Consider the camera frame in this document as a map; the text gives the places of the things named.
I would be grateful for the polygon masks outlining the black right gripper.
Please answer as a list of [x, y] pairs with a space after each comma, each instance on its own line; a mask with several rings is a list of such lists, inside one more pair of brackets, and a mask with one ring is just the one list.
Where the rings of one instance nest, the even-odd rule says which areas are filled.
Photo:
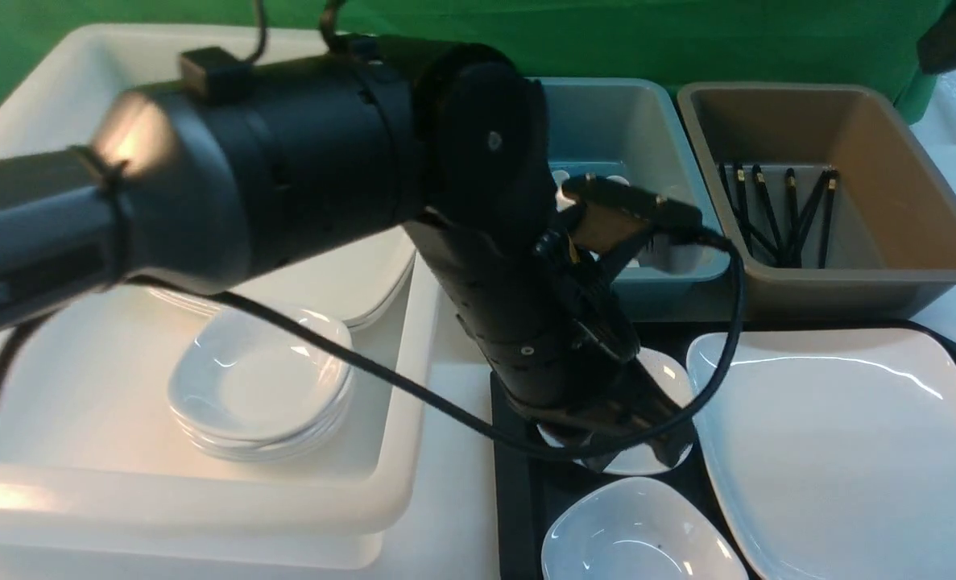
[[[643, 432], [693, 400], [688, 372], [668, 354], [639, 354], [615, 385], [621, 400], [607, 397], [562, 410], [532, 410], [526, 418], [551, 447], [573, 448]], [[685, 422], [668, 437], [652, 438], [614, 455], [576, 459], [574, 465], [603, 474], [664, 474], [686, 462], [694, 440], [695, 430]]]

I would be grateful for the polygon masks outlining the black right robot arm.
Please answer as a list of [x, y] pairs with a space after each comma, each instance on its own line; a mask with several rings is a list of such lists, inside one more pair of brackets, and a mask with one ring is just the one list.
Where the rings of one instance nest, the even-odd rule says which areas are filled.
[[522, 416], [552, 450], [330, 339], [315, 346], [508, 448], [601, 470], [691, 443], [611, 282], [656, 238], [706, 242], [697, 209], [602, 176], [561, 186], [543, 85], [481, 44], [348, 35], [258, 66], [217, 47], [180, 82], [128, 89], [87, 146], [0, 160], [0, 331], [11, 349], [77, 297], [154, 284], [283, 329], [234, 287], [402, 226]]

